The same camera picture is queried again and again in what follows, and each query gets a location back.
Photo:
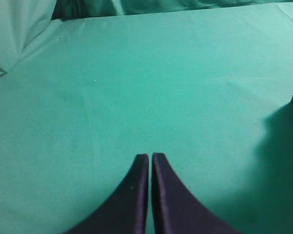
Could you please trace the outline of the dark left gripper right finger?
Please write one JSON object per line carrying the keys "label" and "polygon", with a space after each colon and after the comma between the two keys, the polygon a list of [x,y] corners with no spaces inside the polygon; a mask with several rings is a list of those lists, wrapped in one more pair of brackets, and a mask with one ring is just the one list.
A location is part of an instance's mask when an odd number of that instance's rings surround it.
{"label": "dark left gripper right finger", "polygon": [[152,155],[152,213],[156,234],[237,234],[196,199],[163,153]]}

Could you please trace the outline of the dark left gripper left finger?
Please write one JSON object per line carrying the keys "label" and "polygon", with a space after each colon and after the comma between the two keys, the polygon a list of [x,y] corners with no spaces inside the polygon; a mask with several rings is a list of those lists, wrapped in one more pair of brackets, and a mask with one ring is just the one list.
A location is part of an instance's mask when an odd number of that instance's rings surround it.
{"label": "dark left gripper left finger", "polygon": [[69,234],[144,234],[148,207],[149,157],[139,154],[109,198]]}

